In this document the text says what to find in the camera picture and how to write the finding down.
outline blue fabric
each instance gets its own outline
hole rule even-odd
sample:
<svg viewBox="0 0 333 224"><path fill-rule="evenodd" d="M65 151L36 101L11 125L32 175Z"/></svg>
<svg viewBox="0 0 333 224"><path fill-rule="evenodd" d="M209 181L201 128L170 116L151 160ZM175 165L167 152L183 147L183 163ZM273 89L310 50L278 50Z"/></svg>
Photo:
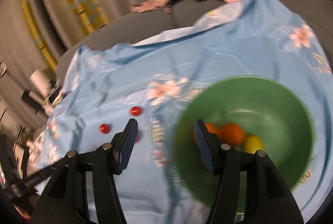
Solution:
<svg viewBox="0 0 333 224"><path fill-rule="evenodd" d="M231 11L240 9L234 6ZM309 220L333 183L332 72L313 31L278 0L244 0L241 9L227 23L223 9L207 13L201 32L197 26L167 31L143 45L104 52L80 47L64 84L70 93L48 121L41 166L72 149L95 150L123 130L133 105L141 106L140 141L128 168L115 177L128 223L203 223L209 209L182 185L169 155L177 119L193 90L198 94L230 76L264 76L294 91L314 121L311 177L293 191ZM101 123L111 124L109 134L99 132ZM93 215L91 193L89 202Z"/></svg>

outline red ball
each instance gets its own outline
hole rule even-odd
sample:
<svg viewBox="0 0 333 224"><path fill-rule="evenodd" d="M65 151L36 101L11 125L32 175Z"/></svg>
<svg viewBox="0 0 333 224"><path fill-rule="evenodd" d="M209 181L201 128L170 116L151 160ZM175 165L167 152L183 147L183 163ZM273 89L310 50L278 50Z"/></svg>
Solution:
<svg viewBox="0 0 333 224"><path fill-rule="evenodd" d="M110 125L106 123L102 123L99 127L99 131L103 134L109 133L110 129L111 129Z"/></svg>
<svg viewBox="0 0 333 224"><path fill-rule="evenodd" d="M135 107L131 107L131 109L129 110L130 114L132 116L140 116L142 113L142 108L135 106Z"/></svg>

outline gray sofa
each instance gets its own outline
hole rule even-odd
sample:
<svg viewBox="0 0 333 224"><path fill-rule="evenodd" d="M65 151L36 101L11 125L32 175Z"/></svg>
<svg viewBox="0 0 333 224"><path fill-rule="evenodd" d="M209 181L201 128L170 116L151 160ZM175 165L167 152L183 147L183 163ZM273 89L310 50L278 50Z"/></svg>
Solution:
<svg viewBox="0 0 333 224"><path fill-rule="evenodd" d="M314 30L333 65L333 0L280 0L300 15ZM59 61L57 75L63 82L69 63L81 45L105 50L118 43L134 44L168 29L191 26L205 12L224 4L222 0L181 0L174 2L172 14L162 10L127 14L88 35L69 49Z"/></svg>

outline wall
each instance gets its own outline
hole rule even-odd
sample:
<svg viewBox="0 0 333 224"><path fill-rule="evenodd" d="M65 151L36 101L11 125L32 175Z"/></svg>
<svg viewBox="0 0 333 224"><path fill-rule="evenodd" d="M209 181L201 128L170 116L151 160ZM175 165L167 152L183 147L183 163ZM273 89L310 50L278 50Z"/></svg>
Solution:
<svg viewBox="0 0 333 224"><path fill-rule="evenodd" d="M23 125L17 120L14 114L10 112L4 101L1 101L1 99L0 99L0 123L4 125L7 136L13 142L15 142L17 140L20 128Z"/></svg>

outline lemon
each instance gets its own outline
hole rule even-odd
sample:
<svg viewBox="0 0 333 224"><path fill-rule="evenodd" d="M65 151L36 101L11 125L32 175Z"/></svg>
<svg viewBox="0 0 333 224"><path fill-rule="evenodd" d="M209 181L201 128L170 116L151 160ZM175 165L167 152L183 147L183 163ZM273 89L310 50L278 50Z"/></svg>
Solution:
<svg viewBox="0 0 333 224"><path fill-rule="evenodd" d="M262 140L256 135L249 135L244 144L244 152L254 154L258 150L264 150Z"/></svg>

